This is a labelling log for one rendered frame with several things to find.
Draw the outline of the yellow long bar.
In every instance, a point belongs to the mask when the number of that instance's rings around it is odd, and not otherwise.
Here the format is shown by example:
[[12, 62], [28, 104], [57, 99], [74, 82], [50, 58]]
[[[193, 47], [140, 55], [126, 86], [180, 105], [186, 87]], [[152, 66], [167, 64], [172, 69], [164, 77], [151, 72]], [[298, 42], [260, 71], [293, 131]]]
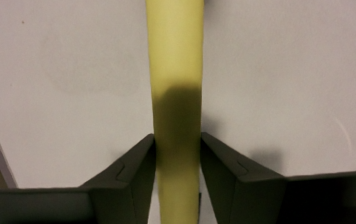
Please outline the yellow long bar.
[[204, 0], [146, 0], [146, 17], [160, 221], [199, 224]]

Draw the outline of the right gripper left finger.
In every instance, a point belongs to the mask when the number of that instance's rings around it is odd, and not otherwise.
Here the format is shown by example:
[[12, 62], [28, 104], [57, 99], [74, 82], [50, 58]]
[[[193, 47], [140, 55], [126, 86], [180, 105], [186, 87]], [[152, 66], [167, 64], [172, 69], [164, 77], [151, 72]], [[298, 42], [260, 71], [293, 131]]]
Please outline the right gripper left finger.
[[148, 224], [155, 175], [148, 134], [78, 187], [0, 188], [0, 224]]

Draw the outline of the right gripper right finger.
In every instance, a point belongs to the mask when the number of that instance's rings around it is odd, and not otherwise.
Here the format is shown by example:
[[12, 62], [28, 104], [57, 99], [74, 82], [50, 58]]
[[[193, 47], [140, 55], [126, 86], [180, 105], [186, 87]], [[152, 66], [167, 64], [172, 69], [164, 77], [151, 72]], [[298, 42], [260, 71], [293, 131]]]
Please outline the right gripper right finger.
[[356, 171], [283, 176], [201, 132], [200, 164], [217, 224], [291, 224], [356, 206]]

